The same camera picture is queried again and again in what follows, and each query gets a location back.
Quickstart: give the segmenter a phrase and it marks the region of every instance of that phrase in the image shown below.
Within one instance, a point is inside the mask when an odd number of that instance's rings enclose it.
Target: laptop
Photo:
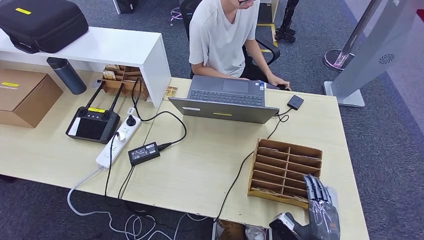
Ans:
[[[187,98],[169,97],[185,116],[264,124],[280,109],[265,106],[262,81],[195,75]]]

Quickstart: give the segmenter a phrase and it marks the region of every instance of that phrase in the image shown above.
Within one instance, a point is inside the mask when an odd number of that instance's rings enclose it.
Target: black cable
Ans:
[[[148,215],[147,212],[142,213],[140,211],[137,211],[134,208],[132,208],[125,200],[122,200],[122,196],[124,195],[124,192],[127,189],[127,185],[130,182],[130,179],[131,179],[131,176],[133,175],[134,169],[135,169],[135,166],[132,166],[131,169],[129,170],[128,174],[126,175],[125,181],[120,186],[117,200],[122,201],[123,202],[122,206],[125,207],[130,212],[132,212],[133,214],[135,214],[136,216],[138,216],[140,218],[144,218],[144,219],[151,221],[153,223],[156,223],[157,225],[164,226],[164,227],[167,227],[167,228],[170,228],[170,229],[176,231],[177,229],[172,227],[172,226],[166,225],[164,223],[157,222],[156,220],[153,220],[153,219],[150,219],[149,217],[146,217],[146,215]],[[195,229],[192,228],[192,229],[189,229],[189,230],[180,230],[179,232],[186,233],[186,232],[190,232],[190,231],[193,231],[193,230],[195,230]]]
[[[137,83],[138,83],[138,82],[140,83],[140,86],[139,86],[139,90],[138,90],[137,98],[135,98],[135,99],[134,99],[134,90],[136,89],[136,85],[137,85]],[[131,100],[132,100],[132,103],[134,104],[134,109],[135,109],[135,112],[137,113],[137,117],[138,117],[138,118],[139,118],[142,122],[149,122],[149,121],[151,121],[151,120],[155,119],[156,117],[158,117],[158,116],[159,116],[159,115],[161,115],[161,114],[170,114],[171,116],[173,116],[174,118],[176,118],[176,119],[178,120],[178,122],[180,122],[180,123],[181,123],[182,127],[184,128],[184,135],[183,135],[180,139],[178,139],[178,140],[176,140],[176,141],[167,142],[167,143],[164,143],[164,144],[161,144],[161,145],[157,146],[157,147],[158,147],[158,149],[159,149],[159,151],[162,151],[162,150],[166,149],[167,147],[169,147],[169,146],[171,146],[171,145],[173,145],[173,144],[179,143],[179,142],[181,142],[183,139],[185,139],[185,138],[186,138],[186,136],[187,136],[187,127],[186,127],[186,125],[184,124],[184,122],[183,122],[183,121],[181,121],[181,119],[180,119],[179,117],[177,117],[175,114],[173,114],[173,113],[172,113],[172,112],[170,112],[170,111],[161,111],[161,112],[159,112],[158,114],[154,115],[153,117],[151,117],[151,118],[149,118],[149,119],[142,119],[142,117],[140,116],[140,113],[139,113],[139,109],[137,108],[137,104],[139,103],[139,99],[140,99],[140,94],[141,94],[141,92],[142,92],[142,83],[141,83],[141,78],[140,78],[140,77],[138,77],[138,78],[137,78],[137,80],[135,81],[134,85],[132,86],[132,90],[131,90]]]
[[[287,122],[287,121],[289,120],[289,115],[285,115],[285,114],[287,114],[290,110],[291,110],[291,108],[290,108],[289,110],[287,110],[286,112],[282,113],[282,114],[278,114],[278,112],[277,112],[277,114],[275,115],[275,117],[278,117],[278,122],[277,122],[277,124],[276,124],[276,126],[275,126],[274,130],[271,132],[271,134],[270,134],[270,135],[269,135],[266,139],[270,139],[270,137],[271,137],[271,136],[272,136],[272,135],[276,132],[276,130],[277,130],[277,128],[278,128],[278,126],[279,126],[279,124],[280,124],[280,123],[285,123],[285,122]],[[234,181],[232,182],[231,186],[229,187],[228,191],[226,192],[226,194],[225,194],[225,198],[224,198],[224,201],[222,202],[221,208],[219,209],[218,216],[215,218],[215,220],[212,222],[212,224],[216,223],[216,222],[220,219],[221,213],[222,213],[222,211],[223,211],[223,209],[224,209],[224,205],[225,205],[225,203],[226,203],[226,201],[227,201],[227,197],[228,197],[228,195],[230,194],[231,189],[233,189],[234,184],[236,184],[237,179],[239,178],[240,173],[242,172],[243,165],[245,164],[246,160],[247,160],[247,159],[248,159],[248,158],[249,158],[252,154],[253,154],[253,151],[252,151],[251,153],[249,153],[249,154],[248,154],[248,155],[247,155],[247,156],[243,159],[243,162],[241,162],[240,168],[238,169],[237,176],[235,177]]]
[[[274,117],[277,117],[277,116],[283,116],[283,115],[286,115],[288,112],[290,112],[290,110],[292,110],[293,108],[289,108],[287,111],[285,111],[285,112],[283,112],[283,113],[281,113],[280,114],[280,111],[278,111],[276,114],[274,114]]]
[[[109,203],[108,196],[106,195],[108,191],[109,177],[111,176],[111,169],[112,169],[112,147],[114,145],[114,140],[117,135],[119,135],[119,133],[115,132],[115,134],[113,134],[112,141],[110,142],[110,158],[109,158],[110,162],[109,162],[109,169],[107,171],[106,185],[104,186],[104,201],[106,202],[107,205],[111,207],[119,207],[119,205],[114,205]]]

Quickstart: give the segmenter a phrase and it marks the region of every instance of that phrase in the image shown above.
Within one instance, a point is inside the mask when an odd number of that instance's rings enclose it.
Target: prosthetic hand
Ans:
[[[302,226],[290,213],[281,213],[269,224],[272,232],[281,240],[339,240],[339,214],[328,189],[310,174],[303,178],[309,198],[309,224]]]
[[[285,7],[284,19],[282,20],[282,24],[280,28],[275,30],[275,39],[276,40],[287,40],[290,42],[296,41],[294,35],[296,31],[290,28],[292,24],[293,13],[295,12],[295,8],[298,5],[299,0],[288,0],[287,6]]]

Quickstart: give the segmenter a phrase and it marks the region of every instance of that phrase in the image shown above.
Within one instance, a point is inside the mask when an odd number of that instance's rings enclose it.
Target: robotic hand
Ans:
[[[309,198],[309,224],[302,226],[289,213],[281,213],[269,224],[282,240],[339,240],[339,214],[328,189],[311,174],[303,177]]]

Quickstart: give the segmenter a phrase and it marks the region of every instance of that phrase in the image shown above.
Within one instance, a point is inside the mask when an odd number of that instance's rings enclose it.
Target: wooden tray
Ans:
[[[321,175],[323,152],[318,149],[259,139],[253,153],[248,196],[308,209],[304,176]]]
[[[106,93],[116,94],[118,89],[121,87],[121,83],[123,83],[121,94],[124,96],[131,96],[134,83],[137,78],[140,78],[140,83],[137,83],[135,86],[134,96],[136,97],[139,94],[141,84],[140,99],[144,101],[147,100],[149,97],[149,91],[147,90],[146,83],[143,80],[142,72],[139,67],[120,65],[119,70],[113,70],[113,72],[115,73],[116,80],[108,80],[103,77],[103,81],[105,81],[103,90]]]

